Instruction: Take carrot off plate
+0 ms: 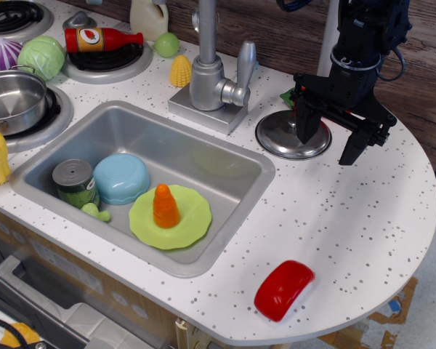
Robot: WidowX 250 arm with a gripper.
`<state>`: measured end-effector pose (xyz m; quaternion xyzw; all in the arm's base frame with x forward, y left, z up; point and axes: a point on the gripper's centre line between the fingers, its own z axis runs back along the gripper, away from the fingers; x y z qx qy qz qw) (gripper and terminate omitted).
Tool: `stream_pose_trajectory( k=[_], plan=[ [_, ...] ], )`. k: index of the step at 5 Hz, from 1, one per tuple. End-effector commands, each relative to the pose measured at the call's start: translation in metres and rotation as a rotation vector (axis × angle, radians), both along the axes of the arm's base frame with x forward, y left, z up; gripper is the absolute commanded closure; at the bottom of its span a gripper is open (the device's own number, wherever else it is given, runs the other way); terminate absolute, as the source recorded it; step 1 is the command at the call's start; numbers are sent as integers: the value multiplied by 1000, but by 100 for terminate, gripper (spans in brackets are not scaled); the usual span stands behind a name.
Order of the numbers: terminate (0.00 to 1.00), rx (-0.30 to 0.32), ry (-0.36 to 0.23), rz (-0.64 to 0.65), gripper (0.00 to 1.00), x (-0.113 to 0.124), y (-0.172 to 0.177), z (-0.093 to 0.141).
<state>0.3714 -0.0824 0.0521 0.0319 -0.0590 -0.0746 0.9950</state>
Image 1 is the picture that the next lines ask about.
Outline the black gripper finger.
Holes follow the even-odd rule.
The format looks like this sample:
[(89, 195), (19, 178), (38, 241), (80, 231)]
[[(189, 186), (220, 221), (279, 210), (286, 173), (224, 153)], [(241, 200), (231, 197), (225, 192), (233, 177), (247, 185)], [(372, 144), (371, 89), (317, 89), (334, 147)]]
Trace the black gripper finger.
[(296, 133), (299, 140), (306, 144), (318, 131), (320, 111), (300, 98), (296, 103)]
[(369, 139), (370, 134), (364, 129), (353, 132), (346, 142), (339, 164), (342, 166), (353, 165), (367, 147)]

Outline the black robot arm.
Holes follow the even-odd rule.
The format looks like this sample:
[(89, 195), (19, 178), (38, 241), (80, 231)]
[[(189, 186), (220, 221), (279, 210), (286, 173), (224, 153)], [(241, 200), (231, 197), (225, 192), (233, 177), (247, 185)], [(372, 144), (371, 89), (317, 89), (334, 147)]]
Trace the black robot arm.
[(325, 117), (351, 131), (339, 160), (352, 165), (362, 152), (383, 145), (397, 119), (375, 97), (374, 88), (390, 52), (412, 28), (408, 1), (340, 1), (339, 38), (331, 50), (327, 77), (294, 75), (296, 134), (307, 143)]

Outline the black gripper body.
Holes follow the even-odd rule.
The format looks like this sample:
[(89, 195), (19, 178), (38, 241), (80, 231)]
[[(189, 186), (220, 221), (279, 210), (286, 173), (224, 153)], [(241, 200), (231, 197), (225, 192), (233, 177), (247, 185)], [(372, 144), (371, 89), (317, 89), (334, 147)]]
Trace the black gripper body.
[(368, 145), (383, 145), (389, 128), (397, 119), (375, 97), (374, 87), (381, 77), (384, 55), (354, 61), (331, 55), (327, 77), (306, 73), (294, 75), (297, 101), (303, 98), (324, 116), (352, 132), (364, 129), (370, 134)]

